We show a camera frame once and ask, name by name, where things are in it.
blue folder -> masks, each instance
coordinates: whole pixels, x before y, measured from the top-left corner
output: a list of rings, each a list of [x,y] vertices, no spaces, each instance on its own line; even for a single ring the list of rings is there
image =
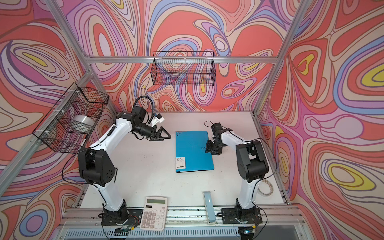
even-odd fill
[[[214,169],[212,154],[205,153],[207,140],[207,131],[176,132],[176,172]]]

black mesh basket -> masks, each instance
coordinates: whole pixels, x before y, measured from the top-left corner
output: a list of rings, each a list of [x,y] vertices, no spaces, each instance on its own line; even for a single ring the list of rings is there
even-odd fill
[[[85,146],[109,96],[94,88],[77,87],[62,109],[39,136],[43,143],[55,152],[77,153]]]
[[[151,77],[154,85],[215,85],[212,51],[155,51],[153,58]]]

wall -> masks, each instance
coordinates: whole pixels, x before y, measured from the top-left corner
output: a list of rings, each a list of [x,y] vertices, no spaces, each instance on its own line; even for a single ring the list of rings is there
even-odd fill
[[[383,1],[314,1],[258,109],[315,239],[384,238],[383,59]]]
[[[84,70],[43,0],[0,2],[0,169]],[[111,124],[108,109],[92,141]],[[0,239],[48,239],[81,185],[61,179],[69,154],[40,146],[0,198]],[[65,176],[81,181],[77,161]]]
[[[170,50],[276,56],[297,5],[289,0],[85,0],[67,1],[61,9],[90,56]],[[151,64],[93,68],[117,111],[129,111],[142,94],[152,97],[157,111],[252,111],[271,64],[219,64],[214,87],[153,86]]]

